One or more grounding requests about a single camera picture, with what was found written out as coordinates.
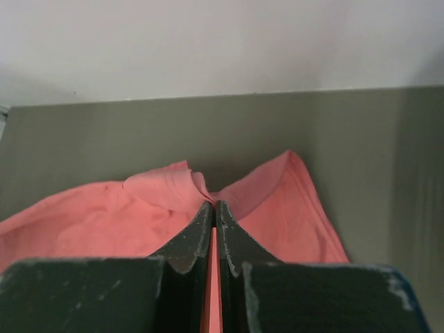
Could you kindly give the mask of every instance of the pink fabric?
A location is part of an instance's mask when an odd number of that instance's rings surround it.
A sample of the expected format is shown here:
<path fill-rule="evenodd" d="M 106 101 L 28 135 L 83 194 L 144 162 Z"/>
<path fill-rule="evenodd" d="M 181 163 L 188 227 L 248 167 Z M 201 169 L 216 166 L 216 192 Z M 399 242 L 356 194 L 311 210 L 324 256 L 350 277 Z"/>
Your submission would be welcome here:
<path fill-rule="evenodd" d="M 70 189 L 0 223 L 0 272 L 26 257 L 145 257 L 179 233 L 205 201 L 225 200 L 240 226 L 285 262 L 348 262 L 302 160 L 287 151 L 219 193 L 186 162 Z M 221 331 L 212 234 L 203 331 Z"/>
<path fill-rule="evenodd" d="M 210 196 L 202 175 L 187 167 L 180 162 L 125 182 L 83 185 L 6 219 L 0 223 L 0 272 L 27 257 L 150 255 Z"/>

